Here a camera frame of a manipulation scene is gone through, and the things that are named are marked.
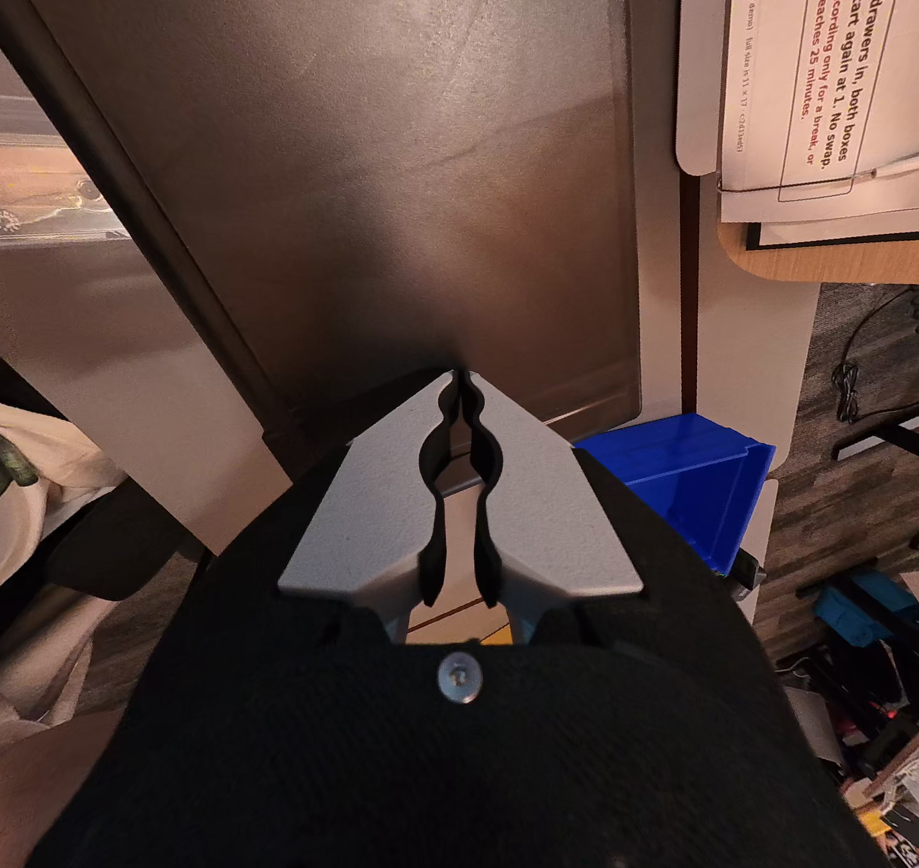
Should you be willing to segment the black framed sheet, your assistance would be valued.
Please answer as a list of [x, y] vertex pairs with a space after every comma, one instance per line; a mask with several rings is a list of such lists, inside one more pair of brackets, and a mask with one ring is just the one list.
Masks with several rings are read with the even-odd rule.
[[918, 239], [916, 209], [877, 215], [805, 222], [751, 223], [745, 237], [748, 252]]

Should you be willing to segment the white plastic bag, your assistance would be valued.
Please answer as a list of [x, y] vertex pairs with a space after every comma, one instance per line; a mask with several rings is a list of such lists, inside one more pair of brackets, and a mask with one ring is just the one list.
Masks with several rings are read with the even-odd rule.
[[115, 601], [60, 586], [50, 557], [125, 474], [72, 423], [2, 404], [1, 742], [69, 721]]

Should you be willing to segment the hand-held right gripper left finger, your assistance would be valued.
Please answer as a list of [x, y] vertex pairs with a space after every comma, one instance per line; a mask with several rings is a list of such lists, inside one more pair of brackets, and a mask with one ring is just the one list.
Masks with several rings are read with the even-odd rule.
[[355, 438], [278, 581], [287, 596], [374, 611], [403, 644], [412, 611], [445, 580], [444, 498], [460, 405], [446, 371]]

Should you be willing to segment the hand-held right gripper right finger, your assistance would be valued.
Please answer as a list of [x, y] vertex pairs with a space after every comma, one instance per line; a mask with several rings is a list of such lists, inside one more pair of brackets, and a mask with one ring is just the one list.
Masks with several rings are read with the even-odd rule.
[[547, 611], [639, 595], [644, 584], [571, 444], [480, 374], [460, 375], [482, 481], [474, 568], [488, 606], [528, 644]]

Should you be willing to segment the large metal baking tray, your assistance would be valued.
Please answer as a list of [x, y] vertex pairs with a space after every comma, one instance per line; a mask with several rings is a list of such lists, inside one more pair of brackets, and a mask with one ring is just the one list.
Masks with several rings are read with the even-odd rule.
[[429, 369], [640, 411], [628, 0], [2, 0], [2, 48], [296, 476]]

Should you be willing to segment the teal plastic box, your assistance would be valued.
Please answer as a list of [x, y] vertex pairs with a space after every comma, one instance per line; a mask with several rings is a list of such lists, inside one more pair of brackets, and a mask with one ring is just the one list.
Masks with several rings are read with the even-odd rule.
[[[875, 569], [856, 572], [854, 582], [887, 612], [899, 613], [913, 606], [909, 591]], [[852, 646], [867, 647], [893, 637], [890, 629], [845, 597], [831, 581], [824, 582], [813, 609], [818, 619]]]

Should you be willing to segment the pile of mixed clutter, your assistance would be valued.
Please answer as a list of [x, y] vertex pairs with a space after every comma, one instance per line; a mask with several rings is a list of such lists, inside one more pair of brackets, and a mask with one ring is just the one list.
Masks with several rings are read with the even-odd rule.
[[812, 751], [887, 862], [917, 866], [917, 598], [891, 613], [854, 580], [833, 585], [893, 637], [852, 646], [816, 616], [823, 639], [779, 658], [775, 672]]

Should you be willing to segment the blue plastic bin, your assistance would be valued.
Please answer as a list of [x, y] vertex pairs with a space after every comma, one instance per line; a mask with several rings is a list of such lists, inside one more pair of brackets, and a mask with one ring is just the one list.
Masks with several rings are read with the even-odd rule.
[[730, 573], [775, 446], [696, 413], [608, 431], [575, 446], [664, 518], [714, 572]]

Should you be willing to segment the black metal bar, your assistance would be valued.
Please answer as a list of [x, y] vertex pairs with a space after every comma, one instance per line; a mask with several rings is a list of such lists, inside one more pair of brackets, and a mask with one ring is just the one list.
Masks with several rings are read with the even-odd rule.
[[833, 447], [831, 458], [833, 462], [843, 462], [885, 445], [918, 457], [918, 416], [889, 420], [873, 426], [865, 433], [846, 438]]

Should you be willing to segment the clear plastic drawer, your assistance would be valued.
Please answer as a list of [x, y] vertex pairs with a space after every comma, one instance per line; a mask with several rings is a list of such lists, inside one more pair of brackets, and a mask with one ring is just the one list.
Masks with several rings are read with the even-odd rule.
[[2, 247], [129, 238], [75, 153], [2, 55]]

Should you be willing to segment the white cardboard sheet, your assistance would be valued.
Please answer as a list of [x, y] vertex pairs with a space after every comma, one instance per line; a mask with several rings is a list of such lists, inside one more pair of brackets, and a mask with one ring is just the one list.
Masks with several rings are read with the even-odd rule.
[[694, 177], [721, 159], [729, 0], [679, 0], [675, 156]]

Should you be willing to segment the light wooden board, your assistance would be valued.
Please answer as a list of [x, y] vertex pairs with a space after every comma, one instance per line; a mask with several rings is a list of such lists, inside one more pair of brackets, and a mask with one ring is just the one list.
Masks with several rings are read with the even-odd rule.
[[746, 225], [718, 222], [717, 233], [732, 262], [765, 280], [818, 284], [918, 283], [916, 240], [748, 251]]

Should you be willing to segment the printed instruction sheet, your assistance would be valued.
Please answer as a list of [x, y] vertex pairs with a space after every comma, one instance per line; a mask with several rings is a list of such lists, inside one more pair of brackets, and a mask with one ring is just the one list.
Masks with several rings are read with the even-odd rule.
[[725, 223], [917, 208], [918, 0], [730, 0]]

